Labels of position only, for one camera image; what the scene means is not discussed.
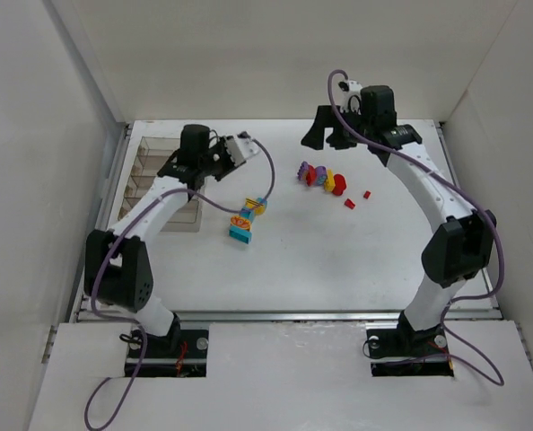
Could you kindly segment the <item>yellow orange patterned lego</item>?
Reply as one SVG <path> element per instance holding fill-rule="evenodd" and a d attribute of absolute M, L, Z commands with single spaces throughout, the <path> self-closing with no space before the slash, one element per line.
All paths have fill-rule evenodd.
<path fill-rule="evenodd" d="M 251 229 L 252 221 L 241 215 L 234 215 L 231 217 L 231 229 L 237 228 L 242 231 L 249 231 Z"/>

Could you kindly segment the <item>teal curved lego brick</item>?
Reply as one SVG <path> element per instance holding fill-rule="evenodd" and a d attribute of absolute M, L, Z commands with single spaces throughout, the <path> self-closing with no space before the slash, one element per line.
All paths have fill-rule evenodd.
<path fill-rule="evenodd" d="M 255 219 L 255 211 L 254 210 L 251 210 L 251 209 L 248 209 L 248 208 L 243 208 L 240 212 L 239 212 L 239 215 L 245 219 L 247 219 L 250 223 L 252 223 Z"/>

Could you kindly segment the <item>yellow black striped lego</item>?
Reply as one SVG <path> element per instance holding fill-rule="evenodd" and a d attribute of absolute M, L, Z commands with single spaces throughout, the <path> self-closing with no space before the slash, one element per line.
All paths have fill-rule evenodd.
<path fill-rule="evenodd" d="M 257 199 L 258 198 L 256 198 L 256 199 L 246 198 L 244 208 L 248 208 L 248 209 L 254 210 L 254 208 L 257 206 Z"/>

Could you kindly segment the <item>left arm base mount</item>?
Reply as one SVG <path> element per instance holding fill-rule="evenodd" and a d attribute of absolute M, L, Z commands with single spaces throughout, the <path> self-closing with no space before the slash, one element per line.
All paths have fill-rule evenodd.
<path fill-rule="evenodd" d="M 206 377 L 209 330 L 180 329 L 172 340 L 147 335 L 147 347 L 137 377 Z"/>

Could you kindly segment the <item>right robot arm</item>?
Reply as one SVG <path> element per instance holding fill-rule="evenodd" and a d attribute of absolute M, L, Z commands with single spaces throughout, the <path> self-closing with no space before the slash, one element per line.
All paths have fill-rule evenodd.
<path fill-rule="evenodd" d="M 301 144 L 314 150 L 343 150 L 365 143 L 406 187 L 422 209 L 433 236 L 421 255 L 424 278 L 415 297 L 389 330 L 370 330 L 374 358 L 422 356 L 442 335 L 441 315 L 458 291 L 489 262 L 493 247 L 491 211 L 480 212 L 447 187 L 422 137 L 398 123 L 394 93 L 387 85 L 338 84 L 340 105 L 321 105 Z"/>

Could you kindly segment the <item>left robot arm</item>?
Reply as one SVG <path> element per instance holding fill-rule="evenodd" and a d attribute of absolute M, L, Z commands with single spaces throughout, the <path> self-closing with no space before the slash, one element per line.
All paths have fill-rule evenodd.
<path fill-rule="evenodd" d="M 206 178 L 221 180 L 256 150 L 245 132 L 212 138 L 204 125 L 182 129 L 179 148 L 140 201 L 108 229 L 95 229 L 87 236 L 84 292 L 98 317 L 109 317 L 99 310 L 100 304 L 116 307 L 115 321 L 135 324 L 142 346 L 154 342 L 168 351 L 177 347 L 180 320 L 153 293 L 148 245 L 178 210 L 199 196 Z"/>

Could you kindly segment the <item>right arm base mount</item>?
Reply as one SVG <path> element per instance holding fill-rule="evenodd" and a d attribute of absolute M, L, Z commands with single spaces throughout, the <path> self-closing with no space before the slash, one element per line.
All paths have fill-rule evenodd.
<path fill-rule="evenodd" d="M 453 377 L 448 342 L 438 326 L 424 333 L 368 328 L 363 344 L 373 377 Z"/>

